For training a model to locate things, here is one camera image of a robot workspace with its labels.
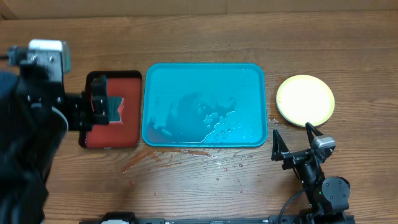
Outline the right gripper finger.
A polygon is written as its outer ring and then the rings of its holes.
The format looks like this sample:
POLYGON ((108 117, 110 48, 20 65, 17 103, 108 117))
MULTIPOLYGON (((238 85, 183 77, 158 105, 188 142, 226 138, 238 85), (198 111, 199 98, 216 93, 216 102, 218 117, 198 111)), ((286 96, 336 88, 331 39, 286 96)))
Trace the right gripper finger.
POLYGON ((279 134, 278 130, 273 130, 273 147, 272 147, 272 155, 273 156, 282 156, 289 154, 290 151, 287 148, 284 140, 282 139, 281 135, 279 134))
POLYGON ((306 129, 306 132, 307 132, 307 136, 308 136, 308 141, 309 141, 310 147, 313 147, 313 141, 314 141, 315 137, 322 136, 323 133, 321 133, 310 122, 305 123, 305 129, 306 129))

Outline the yellow-green plate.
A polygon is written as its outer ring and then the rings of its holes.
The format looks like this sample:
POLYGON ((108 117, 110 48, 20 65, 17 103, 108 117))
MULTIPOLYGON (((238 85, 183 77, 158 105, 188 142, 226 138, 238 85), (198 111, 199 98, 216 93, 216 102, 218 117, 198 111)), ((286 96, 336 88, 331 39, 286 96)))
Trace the yellow-green plate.
POLYGON ((325 123, 335 109, 330 87, 311 75, 295 75, 282 82, 276 93, 279 113, 290 123, 304 127, 325 123))

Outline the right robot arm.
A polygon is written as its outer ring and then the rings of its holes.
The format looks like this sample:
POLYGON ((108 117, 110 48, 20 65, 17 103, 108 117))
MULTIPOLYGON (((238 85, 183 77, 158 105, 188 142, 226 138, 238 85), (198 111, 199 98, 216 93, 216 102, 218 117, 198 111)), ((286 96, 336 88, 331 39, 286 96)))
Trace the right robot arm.
POLYGON ((292 169, 303 187, 284 203, 276 222, 354 223, 354 217, 345 215, 349 209, 350 183, 342 177, 326 177, 321 168, 321 164, 333 154, 335 140, 321 133, 311 123, 306 123, 305 129, 309 146, 296 152, 289 151, 278 130, 273 130, 271 160, 282 161, 283 170, 292 169), (285 209, 302 194, 306 195, 310 207, 302 209, 294 217, 285 217, 285 209))

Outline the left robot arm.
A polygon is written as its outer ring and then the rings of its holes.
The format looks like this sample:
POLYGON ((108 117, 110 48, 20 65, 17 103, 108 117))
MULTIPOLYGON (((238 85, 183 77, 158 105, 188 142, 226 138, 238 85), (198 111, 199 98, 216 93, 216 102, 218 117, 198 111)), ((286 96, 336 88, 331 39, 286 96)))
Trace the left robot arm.
POLYGON ((93 96, 66 94, 50 80, 50 65, 13 59, 18 76, 1 74, 1 223, 41 223, 46 181, 67 131, 109 123, 106 77, 95 78, 93 96))

